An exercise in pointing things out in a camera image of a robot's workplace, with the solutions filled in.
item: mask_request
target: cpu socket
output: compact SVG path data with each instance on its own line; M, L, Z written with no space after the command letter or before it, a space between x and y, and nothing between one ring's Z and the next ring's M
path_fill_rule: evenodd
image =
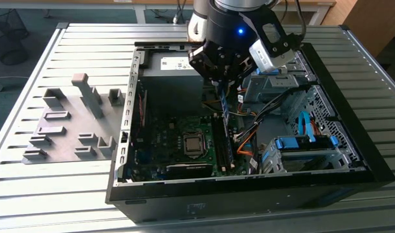
M204 142L202 142L202 133L188 133L182 134L182 142L184 142L184 155L186 155L190 159L196 159L204 154Z

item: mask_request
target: green circuit board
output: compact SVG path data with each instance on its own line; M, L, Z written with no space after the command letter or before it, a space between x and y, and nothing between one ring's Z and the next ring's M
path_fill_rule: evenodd
M151 132L151 164L196 163L202 162L213 165L217 172L214 143L212 136L212 124L209 116L190 116L185 118L155 119ZM184 155L184 135L202 136L204 153L192 159Z
M230 130L236 125L234 117L230 118ZM158 171L166 165L201 163L213 166L212 176L241 175L242 159L234 161L236 168L221 171L217 166L214 141L212 135L210 116L171 117L166 119L154 118L150 121L150 146L147 151L138 150L137 156L146 157L145 162L137 166L138 174L142 174L143 181L157 181L162 178ZM202 138L202 152L196 156L185 154L185 137Z

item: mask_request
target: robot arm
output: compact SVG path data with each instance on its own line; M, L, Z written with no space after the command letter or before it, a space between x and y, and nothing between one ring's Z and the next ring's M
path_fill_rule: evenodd
M200 48L189 51L189 64L213 85L238 85L256 68L268 72L293 59L302 38L285 34L270 10L276 3L277 0L194 1L196 20L188 33L192 40L204 41ZM264 25L274 28L273 40L262 31Z

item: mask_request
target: wooden table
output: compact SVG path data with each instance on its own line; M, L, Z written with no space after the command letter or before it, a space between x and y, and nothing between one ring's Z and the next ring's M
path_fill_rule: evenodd
M336 0L300 0L304 12L313 12L309 25L320 25ZM185 0L184 9L193 9L193 0ZM143 10L175 9L175 0L0 0L0 8L30 9L131 9L137 23L145 23ZM284 11L284 0L273 11ZM293 0L288 0L288 11L296 11Z

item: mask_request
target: chair leg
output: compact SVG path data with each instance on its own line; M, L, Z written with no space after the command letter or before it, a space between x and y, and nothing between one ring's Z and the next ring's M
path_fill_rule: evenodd
M50 10L49 9L42 9L42 12L43 12L43 18L50 18Z

